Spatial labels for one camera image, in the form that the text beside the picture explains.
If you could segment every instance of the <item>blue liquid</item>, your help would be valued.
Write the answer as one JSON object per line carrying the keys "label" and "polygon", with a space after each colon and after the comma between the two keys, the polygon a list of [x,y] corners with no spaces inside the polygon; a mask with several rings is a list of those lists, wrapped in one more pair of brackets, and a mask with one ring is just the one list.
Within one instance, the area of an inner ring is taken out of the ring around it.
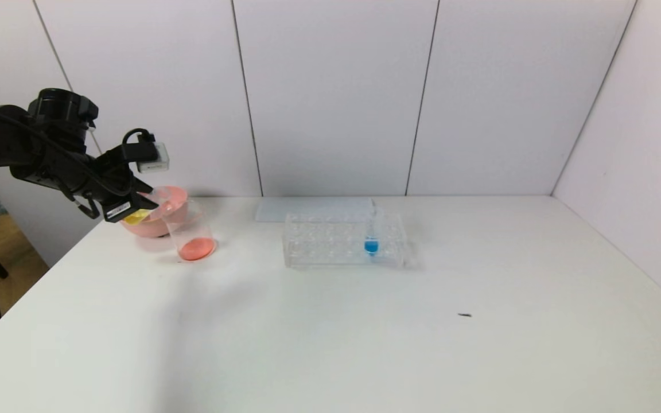
{"label": "blue liquid", "polygon": [[379,239],[376,237],[367,237],[364,241],[364,250],[369,256],[375,256],[379,251]]}

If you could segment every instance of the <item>pink bowl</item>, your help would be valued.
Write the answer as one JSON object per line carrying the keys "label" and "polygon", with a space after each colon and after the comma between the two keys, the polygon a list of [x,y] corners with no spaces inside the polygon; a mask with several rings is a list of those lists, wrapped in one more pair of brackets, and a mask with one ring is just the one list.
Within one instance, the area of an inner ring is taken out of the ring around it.
{"label": "pink bowl", "polygon": [[129,225],[123,220],[119,221],[127,231],[138,237],[163,237],[170,233],[170,231],[168,230],[168,225],[160,219],[162,214],[177,207],[175,212],[172,213],[176,214],[176,216],[181,219],[182,217],[185,217],[188,212],[186,204],[188,194],[184,189],[179,188],[178,186],[159,186],[152,191],[152,194],[157,194],[156,202],[160,204],[160,207],[152,211],[152,214],[149,214],[149,217],[142,220],[142,222],[137,225]]}

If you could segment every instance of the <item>white table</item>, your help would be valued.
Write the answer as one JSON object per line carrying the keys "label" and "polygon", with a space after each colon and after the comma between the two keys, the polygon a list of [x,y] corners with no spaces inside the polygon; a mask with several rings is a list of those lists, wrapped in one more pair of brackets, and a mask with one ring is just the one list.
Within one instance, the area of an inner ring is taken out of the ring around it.
{"label": "white table", "polygon": [[559,201],[376,198],[402,270],[285,268],[258,201],[193,263],[98,225],[0,321],[0,411],[661,413],[661,288]]}

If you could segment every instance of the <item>wooden floor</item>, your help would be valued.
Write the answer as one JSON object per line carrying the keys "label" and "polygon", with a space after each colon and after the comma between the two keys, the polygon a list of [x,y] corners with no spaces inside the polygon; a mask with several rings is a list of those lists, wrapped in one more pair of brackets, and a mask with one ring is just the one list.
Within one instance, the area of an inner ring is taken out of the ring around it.
{"label": "wooden floor", "polygon": [[49,270],[9,214],[0,215],[0,263],[9,272],[0,279],[0,310],[5,314]]}

